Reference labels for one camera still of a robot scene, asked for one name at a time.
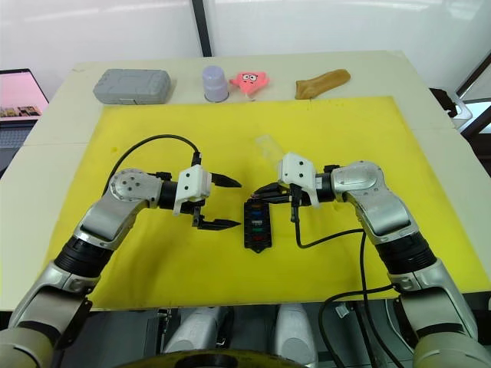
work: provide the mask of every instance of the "pink starfish toy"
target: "pink starfish toy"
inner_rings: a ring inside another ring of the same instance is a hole
[[[237,74],[236,79],[231,79],[230,83],[249,96],[268,84],[269,78],[264,71],[242,71]]]

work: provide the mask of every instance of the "white table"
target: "white table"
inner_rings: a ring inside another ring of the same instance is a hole
[[[64,197],[101,115],[103,105],[92,88],[102,73],[115,67],[164,69],[173,81],[169,104],[207,104],[201,71],[211,64],[222,67],[227,77],[266,71],[272,82],[256,100],[292,100],[296,80],[337,68],[346,68],[351,80],[318,98],[393,96],[491,276],[491,179],[402,53],[83,63],[72,69],[0,180],[0,310],[15,308],[41,269]],[[247,100],[234,92],[226,102]]]

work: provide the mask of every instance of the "yellow mat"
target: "yellow mat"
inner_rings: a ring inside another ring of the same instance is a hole
[[[136,142],[160,133],[192,140],[203,166],[239,180],[241,189],[212,187],[207,219],[242,221],[242,204],[258,187],[276,180],[255,138],[269,134],[285,151],[324,165],[371,160],[406,202],[421,231],[462,291],[489,289],[479,259],[424,155],[390,97],[106,107],[78,168],[51,238],[47,259],[69,239],[101,195],[113,164]],[[170,171],[189,166],[184,143],[157,140],[135,151],[121,169]],[[180,307],[320,301],[360,288],[360,235],[299,249],[288,204],[272,206],[273,246],[257,255],[243,247],[243,227],[210,232],[191,227],[191,216],[145,209],[114,253],[91,299],[95,307]],[[302,240],[357,228],[350,204],[303,208]],[[388,284],[386,270],[367,246],[368,287]],[[393,295],[392,291],[382,296]]]

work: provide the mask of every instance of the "gray plastic case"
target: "gray plastic case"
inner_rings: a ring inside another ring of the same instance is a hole
[[[103,104],[164,104],[170,89],[166,71],[107,69],[94,87]]]

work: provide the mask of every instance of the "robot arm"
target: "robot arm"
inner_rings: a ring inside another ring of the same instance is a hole
[[[491,366],[477,343],[477,325],[463,295],[443,262],[436,258],[405,204],[385,185],[381,168],[369,162],[326,166],[316,173],[312,162],[288,153],[278,165],[278,183],[255,197],[290,202],[292,221],[300,205],[350,202],[400,292],[400,302],[419,340],[414,366]]]
[[[171,181],[167,172],[148,174],[125,169],[109,181],[108,190],[91,206],[64,245],[49,262],[0,331],[0,361],[10,367],[49,367],[54,349],[64,349],[78,335],[92,303],[86,298],[97,285],[104,266],[145,208],[193,215],[192,225],[222,230],[231,220],[207,222],[200,214],[211,182],[238,187],[227,176],[207,172],[200,164]]]

